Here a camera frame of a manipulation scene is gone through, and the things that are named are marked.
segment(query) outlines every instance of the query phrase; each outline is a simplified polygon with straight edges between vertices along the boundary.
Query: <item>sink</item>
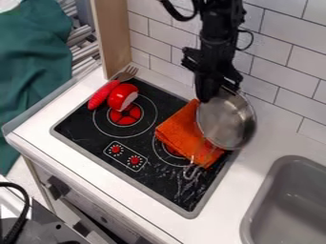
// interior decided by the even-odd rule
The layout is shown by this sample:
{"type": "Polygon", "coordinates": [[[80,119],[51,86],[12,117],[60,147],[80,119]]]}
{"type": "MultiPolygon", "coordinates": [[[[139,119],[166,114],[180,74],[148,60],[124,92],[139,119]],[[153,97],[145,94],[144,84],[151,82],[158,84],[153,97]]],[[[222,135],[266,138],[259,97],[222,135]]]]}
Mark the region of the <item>sink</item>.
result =
{"type": "Polygon", "coordinates": [[[325,244],[326,168],[300,156],[278,159],[242,219],[244,244],[325,244]]]}

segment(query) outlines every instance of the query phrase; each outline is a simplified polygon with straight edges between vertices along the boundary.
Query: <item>orange towel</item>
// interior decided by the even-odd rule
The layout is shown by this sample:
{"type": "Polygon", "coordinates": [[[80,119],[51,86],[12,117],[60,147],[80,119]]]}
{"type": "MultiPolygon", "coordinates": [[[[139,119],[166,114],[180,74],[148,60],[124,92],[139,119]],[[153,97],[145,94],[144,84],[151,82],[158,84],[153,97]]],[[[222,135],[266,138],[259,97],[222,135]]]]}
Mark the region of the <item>orange towel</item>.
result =
{"type": "Polygon", "coordinates": [[[158,140],[175,149],[194,163],[209,168],[224,151],[203,139],[195,122],[199,101],[194,99],[184,108],[160,124],[155,135],[158,140]]]}

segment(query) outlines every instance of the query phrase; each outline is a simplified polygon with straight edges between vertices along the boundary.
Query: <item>black stovetop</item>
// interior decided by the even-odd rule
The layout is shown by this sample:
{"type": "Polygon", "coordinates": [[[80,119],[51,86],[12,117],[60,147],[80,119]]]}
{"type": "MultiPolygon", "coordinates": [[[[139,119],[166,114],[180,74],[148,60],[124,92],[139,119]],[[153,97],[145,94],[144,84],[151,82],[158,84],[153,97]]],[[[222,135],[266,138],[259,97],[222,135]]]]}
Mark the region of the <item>black stovetop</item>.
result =
{"type": "Polygon", "coordinates": [[[225,153],[195,178],[184,177],[190,161],[154,138],[155,127],[186,105],[186,101],[133,79],[138,98],[126,112],[106,105],[94,112],[87,103],[72,112],[52,134],[105,169],[186,217],[197,209],[222,170],[225,153]]]}

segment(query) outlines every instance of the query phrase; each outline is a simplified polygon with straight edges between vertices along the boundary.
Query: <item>black cable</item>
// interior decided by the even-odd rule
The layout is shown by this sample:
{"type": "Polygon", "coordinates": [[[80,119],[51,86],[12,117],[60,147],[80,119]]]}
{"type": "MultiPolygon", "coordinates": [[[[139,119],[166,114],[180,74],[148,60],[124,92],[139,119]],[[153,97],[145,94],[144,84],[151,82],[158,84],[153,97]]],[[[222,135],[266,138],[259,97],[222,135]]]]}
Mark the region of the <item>black cable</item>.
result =
{"type": "Polygon", "coordinates": [[[238,32],[241,32],[241,33],[248,33],[248,34],[250,34],[250,36],[252,37],[252,39],[250,40],[250,43],[249,43],[245,48],[243,48],[243,49],[236,48],[238,51],[245,51],[245,50],[247,50],[249,47],[251,47],[252,44],[254,43],[254,39],[255,39],[254,34],[253,34],[251,31],[249,31],[249,30],[237,30],[237,31],[238,31],[238,32]]]}
{"type": "Polygon", "coordinates": [[[14,223],[11,230],[7,233],[3,241],[3,244],[13,244],[16,241],[18,235],[22,231],[27,221],[26,217],[31,206],[30,198],[26,193],[25,189],[17,184],[10,183],[10,182],[0,182],[0,187],[14,188],[18,190],[24,196],[24,200],[25,200],[25,205],[22,213],[20,213],[17,221],[14,223]]]}
{"type": "Polygon", "coordinates": [[[80,242],[75,240],[70,240],[70,241],[60,242],[58,244],[80,244],[80,242]]]}
{"type": "Polygon", "coordinates": [[[194,5],[194,13],[191,16],[184,16],[182,15],[178,10],[175,9],[173,4],[169,0],[158,0],[162,3],[164,8],[167,10],[167,12],[176,20],[178,21],[190,21],[195,18],[195,16],[198,14],[199,11],[199,2],[198,0],[192,0],[194,5]]]}

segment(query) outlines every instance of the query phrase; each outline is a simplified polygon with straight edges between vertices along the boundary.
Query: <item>stainless steel pot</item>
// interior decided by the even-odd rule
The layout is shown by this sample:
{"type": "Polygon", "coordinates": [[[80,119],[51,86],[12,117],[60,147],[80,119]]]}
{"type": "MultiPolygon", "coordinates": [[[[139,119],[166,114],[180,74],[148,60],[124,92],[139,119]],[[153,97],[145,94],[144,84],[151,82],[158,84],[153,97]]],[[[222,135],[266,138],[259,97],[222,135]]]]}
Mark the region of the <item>stainless steel pot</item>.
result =
{"type": "Polygon", "coordinates": [[[196,121],[203,136],[224,150],[238,150],[254,136],[256,118],[254,108],[240,93],[221,89],[218,97],[202,103],[196,121]]]}

